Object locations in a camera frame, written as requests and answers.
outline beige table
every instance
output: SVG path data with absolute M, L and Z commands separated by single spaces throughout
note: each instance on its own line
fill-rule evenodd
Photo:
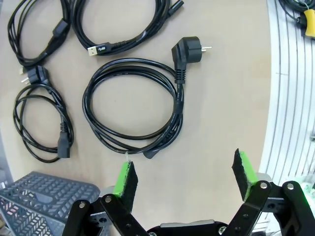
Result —
M 0 14 L 0 130 L 14 179 L 31 171 L 113 185 L 124 155 L 104 147 L 86 122 L 82 94 L 94 72 L 121 57 L 143 57 L 173 67 L 171 48 L 184 36 L 212 46 L 201 63 L 188 66 L 184 126 L 178 139 L 154 159 L 134 155 L 139 185 L 133 214 L 147 229 L 161 222 L 215 218 L 229 222 L 241 198 L 231 169 L 236 148 L 245 150 L 258 170 L 267 123 L 270 91 L 270 39 L 265 1 L 186 0 L 150 41 L 111 57 L 89 57 L 73 30 L 45 66 L 67 103 L 75 128 L 71 159 L 54 164 L 35 160 L 24 147 L 12 120 L 14 99 L 23 88 L 20 65 L 7 39 L 7 22 L 17 0 L 4 0 Z M 153 0 L 94 0 L 83 27 L 94 41 L 117 42 L 141 32 L 154 12 Z M 42 1 L 23 28 L 26 56 L 38 55 L 61 18 L 58 0 Z M 139 135 L 160 128 L 169 118 L 172 99 L 154 82 L 132 76 L 115 78 L 98 89 L 94 109 L 118 131 Z M 49 104 L 31 101 L 26 127 L 54 146 L 60 118 Z

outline cable strain relief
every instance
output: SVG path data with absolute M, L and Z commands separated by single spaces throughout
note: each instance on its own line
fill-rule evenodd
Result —
M 118 43 L 113 43 L 112 46 L 113 46 L 113 48 L 119 48 L 119 47 L 126 45 L 127 43 L 128 43 L 127 41 L 121 41 Z
M 176 84 L 184 84 L 186 79 L 186 70 L 176 70 L 176 79 L 175 83 Z
M 60 123 L 60 132 L 67 132 L 67 125 L 65 122 Z

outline usb cable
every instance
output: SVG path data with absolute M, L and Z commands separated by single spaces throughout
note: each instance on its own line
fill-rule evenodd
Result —
M 82 15 L 85 2 L 86 0 L 73 0 L 70 17 L 75 34 L 82 46 L 88 50 L 90 56 L 108 56 L 136 47 L 154 36 L 162 28 L 166 20 L 184 4 L 183 0 L 178 0 L 171 6 L 171 0 L 156 0 L 156 10 L 153 19 L 138 36 L 118 43 L 96 44 L 87 38 L 82 29 Z

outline usb connector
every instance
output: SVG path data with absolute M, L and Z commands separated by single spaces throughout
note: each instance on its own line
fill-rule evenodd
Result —
M 113 44 L 111 43 L 102 43 L 93 47 L 88 48 L 89 56 L 96 56 L 96 55 L 102 55 L 104 53 L 107 53 L 111 51 L 113 48 Z

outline gray plastic crate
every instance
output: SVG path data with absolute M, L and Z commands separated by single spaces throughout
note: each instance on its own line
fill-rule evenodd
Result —
M 0 191 L 0 210 L 15 236 L 61 236 L 72 204 L 92 203 L 99 192 L 93 184 L 31 172 Z

